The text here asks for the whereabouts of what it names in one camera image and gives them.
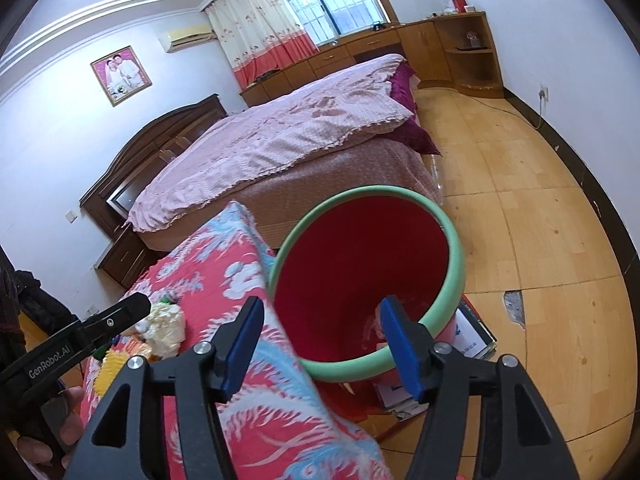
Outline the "person's left hand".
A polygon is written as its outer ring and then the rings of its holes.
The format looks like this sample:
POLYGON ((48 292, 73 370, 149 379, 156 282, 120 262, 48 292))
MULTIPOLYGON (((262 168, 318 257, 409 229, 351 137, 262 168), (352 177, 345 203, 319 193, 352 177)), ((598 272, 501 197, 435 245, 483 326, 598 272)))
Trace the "person's left hand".
POLYGON ((84 432, 77 413, 85 391, 76 386, 60 390, 47 401, 38 401, 27 411, 17 433, 17 452, 32 466, 68 468, 76 444, 84 432))

